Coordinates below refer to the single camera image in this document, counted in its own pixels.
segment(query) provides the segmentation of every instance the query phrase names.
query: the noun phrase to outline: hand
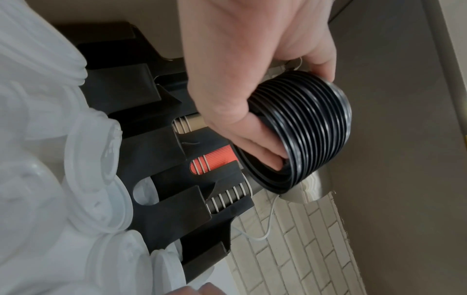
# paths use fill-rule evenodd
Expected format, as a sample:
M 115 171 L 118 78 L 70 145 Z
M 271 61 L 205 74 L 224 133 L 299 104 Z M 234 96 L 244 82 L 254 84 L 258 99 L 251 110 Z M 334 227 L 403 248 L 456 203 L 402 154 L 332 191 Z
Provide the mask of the hand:
M 170 292 L 167 295 L 225 295 L 225 293 L 213 284 L 207 283 L 198 291 L 191 287 L 183 287 L 181 289 Z
M 279 137 L 248 110 L 271 60 L 298 57 L 334 80 L 332 0 L 178 0 L 188 91 L 210 128 L 275 170 Z

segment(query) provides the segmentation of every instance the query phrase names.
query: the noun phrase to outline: black plastic holder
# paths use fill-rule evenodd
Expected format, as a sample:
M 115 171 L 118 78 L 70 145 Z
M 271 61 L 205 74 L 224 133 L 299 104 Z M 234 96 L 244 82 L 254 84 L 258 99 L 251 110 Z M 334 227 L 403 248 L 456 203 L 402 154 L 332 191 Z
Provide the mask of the black plastic holder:
M 230 252 L 232 220 L 253 207 L 250 195 L 216 214 L 206 206 L 244 181 L 236 162 L 202 175 L 191 162 L 229 142 L 209 128 L 178 134 L 174 119 L 196 113 L 187 91 L 182 58 L 162 58 L 143 34 L 128 23 L 59 26 L 88 61 L 81 86 L 90 107 L 119 121 L 123 140 L 117 175 L 133 202 L 129 229 L 141 233 L 148 250 L 181 239 L 183 268 L 190 282 Z M 133 189 L 151 177 L 160 201 L 138 204 Z

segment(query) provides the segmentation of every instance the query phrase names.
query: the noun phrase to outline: wire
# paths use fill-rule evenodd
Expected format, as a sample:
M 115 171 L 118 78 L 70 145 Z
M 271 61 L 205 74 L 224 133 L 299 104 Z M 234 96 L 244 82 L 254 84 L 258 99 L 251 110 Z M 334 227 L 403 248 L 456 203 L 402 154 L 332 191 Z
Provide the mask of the wire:
M 236 228 L 235 226 L 232 226 L 233 229 L 235 229 L 236 231 L 238 231 L 240 234 L 244 235 L 245 237 L 248 238 L 248 240 L 252 240 L 252 241 L 256 241 L 256 242 L 260 242 L 260 241 L 264 241 L 265 239 L 268 238 L 269 236 L 269 233 L 271 233 L 271 219 L 272 219 L 272 214 L 274 213 L 274 205 L 276 204 L 276 200 L 279 198 L 279 196 L 277 195 L 274 200 L 272 201 L 272 206 L 271 206 L 271 211 L 269 212 L 269 220 L 268 220 L 268 230 L 266 231 L 266 234 L 260 238 L 256 238 L 256 237 L 252 237 L 250 236 L 249 234 L 247 234 L 246 232 L 244 232 L 243 230 L 240 230 L 238 228 Z

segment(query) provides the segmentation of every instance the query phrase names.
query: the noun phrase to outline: black organizer rack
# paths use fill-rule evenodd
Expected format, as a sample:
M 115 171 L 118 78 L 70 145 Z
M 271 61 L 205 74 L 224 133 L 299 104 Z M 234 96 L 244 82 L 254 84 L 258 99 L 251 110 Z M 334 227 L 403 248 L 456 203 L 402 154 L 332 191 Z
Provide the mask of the black organizer rack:
M 81 89 L 89 106 L 122 127 L 117 175 L 133 202 L 129 229 L 142 234 L 149 252 L 181 239 L 190 282 L 230 252 L 231 222 L 253 206 L 249 191 L 218 213 L 207 205 L 226 190 L 246 185 L 237 162 L 201 175 L 190 171 L 194 159 L 229 142 L 209 128 L 186 134 L 173 129 L 174 119 L 197 112 L 188 95 L 184 61 L 162 58 L 136 27 L 121 22 L 58 30 L 88 62 Z M 149 176 L 160 201 L 143 206 L 134 200 L 133 189 Z

